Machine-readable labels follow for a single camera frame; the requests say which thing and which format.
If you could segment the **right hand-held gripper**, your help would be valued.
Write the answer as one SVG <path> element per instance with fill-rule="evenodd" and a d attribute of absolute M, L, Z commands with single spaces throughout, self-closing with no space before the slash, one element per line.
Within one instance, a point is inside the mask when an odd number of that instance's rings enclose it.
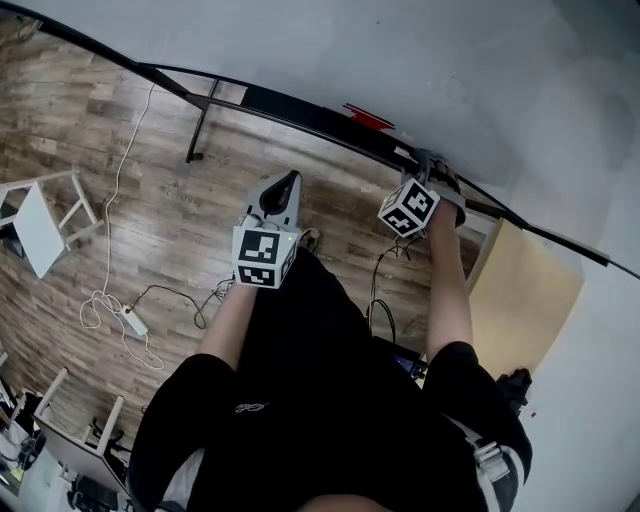
<path fill-rule="evenodd" d="M 428 183 L 441 156 L 433 151 L 413 148 L 404 156 L 403 183 L 383 201 L 377 217 L 397 236 L 407 238 L 423 231 L 442 202 Z"/>

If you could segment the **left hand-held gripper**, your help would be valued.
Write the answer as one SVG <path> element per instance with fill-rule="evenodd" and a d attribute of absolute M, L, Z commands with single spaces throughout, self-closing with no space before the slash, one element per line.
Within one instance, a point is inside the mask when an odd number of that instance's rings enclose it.
<path fill-rule="evenodd" d="M 261 180 L 249 193 L 247 212 L 233 228 L 234 278 L 248 286 L 278 289 L 295 258 L 302 177 L 290 170 Z"/>

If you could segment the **person's right forearm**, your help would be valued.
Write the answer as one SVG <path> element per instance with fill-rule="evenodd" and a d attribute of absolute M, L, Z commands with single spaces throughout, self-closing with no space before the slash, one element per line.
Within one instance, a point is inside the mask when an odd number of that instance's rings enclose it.
<path fill-rule="evenodd" d="M 446 346 L 454 342 L 473 344 L 456 217 L 457 207 L 444 201 L 438 204 L 428 225 L 432 273 L 425 352 L 429 369 Z"/>

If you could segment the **person's left forearm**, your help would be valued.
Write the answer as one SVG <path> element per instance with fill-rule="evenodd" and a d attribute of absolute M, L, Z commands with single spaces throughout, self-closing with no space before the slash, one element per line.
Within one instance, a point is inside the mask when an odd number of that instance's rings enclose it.
<path fill-rule="evenodd" d="M 238 369 L 258 288 L 234 283 L 208 323 L 198 354 L 212 355 Z"/>

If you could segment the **person's right hand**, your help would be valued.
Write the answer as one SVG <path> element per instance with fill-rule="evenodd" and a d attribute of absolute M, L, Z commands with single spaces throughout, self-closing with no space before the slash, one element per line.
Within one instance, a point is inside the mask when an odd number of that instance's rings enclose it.
<path fill-rule="evenodd" d="M 466 221 L 466 201 L 461 193 L 457 174 L 449 171 L 449 167 L 441 160 L 430 159 L 428 183 L 441 199 L 456 207 L 456 227 L 463 225 Z"/>

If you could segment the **light wooden table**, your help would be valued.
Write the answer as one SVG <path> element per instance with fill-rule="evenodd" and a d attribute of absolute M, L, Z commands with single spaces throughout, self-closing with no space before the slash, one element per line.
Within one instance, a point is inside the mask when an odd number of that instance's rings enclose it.
<path fill-rule="evenodd" d="M 506 220 L 487 235 L 467 279 L 473 345 L 497 379 L 534 372 L 581 292 L 582 272 Z"/>

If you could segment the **person's black clothing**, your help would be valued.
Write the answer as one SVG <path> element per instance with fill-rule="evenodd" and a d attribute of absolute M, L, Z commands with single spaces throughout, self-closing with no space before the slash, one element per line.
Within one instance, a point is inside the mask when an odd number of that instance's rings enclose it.
<path fill-rule="evenodd" d="M 155 393 L 129 489 L 153 512 L 201 453 L 185 512 L 295 512 L 342 494 L 392 512 L 486 512 L 465 429 L 532 461 L 469 344 L 447 345 L 417 385 L 372 340 L 337 278 L 300 251 L 282 287 L 257 294 L 237 367 L 196 354 Z"/>

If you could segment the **white power strip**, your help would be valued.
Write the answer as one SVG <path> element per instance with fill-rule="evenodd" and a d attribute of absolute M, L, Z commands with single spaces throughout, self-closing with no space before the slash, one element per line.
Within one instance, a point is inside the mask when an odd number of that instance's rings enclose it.
<path fill-rule="evenodd" d="M 148 336 L 149 329 L 146 323 L 139 317 L 131 305 L 125 304 L 123 306 L 121 316 L 138 337 L 144 338 Z"/>

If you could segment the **black device box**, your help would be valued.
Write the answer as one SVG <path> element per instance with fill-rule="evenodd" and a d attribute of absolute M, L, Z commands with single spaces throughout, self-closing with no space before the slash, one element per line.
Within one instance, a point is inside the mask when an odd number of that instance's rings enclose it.
<path fill-rule="evenodd" d="M 388 352 L 420 388 L 423 387 L 428 369 L 423 355 L 379 336 L 374 336 L 372 341 Z"/>

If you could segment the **small white side table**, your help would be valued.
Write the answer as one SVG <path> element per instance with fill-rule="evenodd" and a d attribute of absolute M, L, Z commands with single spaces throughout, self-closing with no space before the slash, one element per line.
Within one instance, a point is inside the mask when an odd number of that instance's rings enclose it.
<path fill-rule="evenodd" d="M 9 192 L 26 189 L 27 193 L 15 214 L 0 218 L 0 228 L 10 225 L 14 228 L 24 254 L 35 275 L 42 279 L 60 260 L 71 244 L 96 231 L 103 224 L 95 214 L 84 192 L 78 170 L 69 170 L 38 178 L 0 184 L 0 208 Z M 56 179 L 71 180 L 78 199 L 61 219 L 57 220 L 45 198 L 41 184 Z M 82 209 L 88 216 L 89 225 L 65 236 L 62 228 L 76 212 Z"/>

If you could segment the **white table with wooden legs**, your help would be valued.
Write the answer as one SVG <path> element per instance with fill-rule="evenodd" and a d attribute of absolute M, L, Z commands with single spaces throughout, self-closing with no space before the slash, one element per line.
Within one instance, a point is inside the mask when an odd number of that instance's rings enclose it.
<path fill-rule="evenodd" d="M 97 447 L 92 448 L 86 442 L 91 433 L 90 425 L 85 429 L 84 437 L 80 439 L 65 433 L 44 416 L 45 409 L 50 405 L 54 394 L 67 375 L 68 370 L 65 367 L 61 368 L 33 414 L 34 421 L 46 438 L 45 448 L 62 464 L 64 469 L 89 477 L 104 487 L 129 497 L 126 485 L 116 475 L 106 459 L 107 444 L 124 405 L 124 397 L 121 395 L 117 397 L 102 429 Z"/>

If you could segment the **white table frame bar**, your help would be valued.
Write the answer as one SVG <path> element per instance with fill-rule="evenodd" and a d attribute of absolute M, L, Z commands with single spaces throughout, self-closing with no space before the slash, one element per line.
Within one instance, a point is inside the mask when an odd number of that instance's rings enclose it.
<path fill-rule="evenodd" d="M 466 287 L 472 293 L 494 247 L 498 226 L 485 223 L 480 227 L 463 225 L 457 229 Z"/>

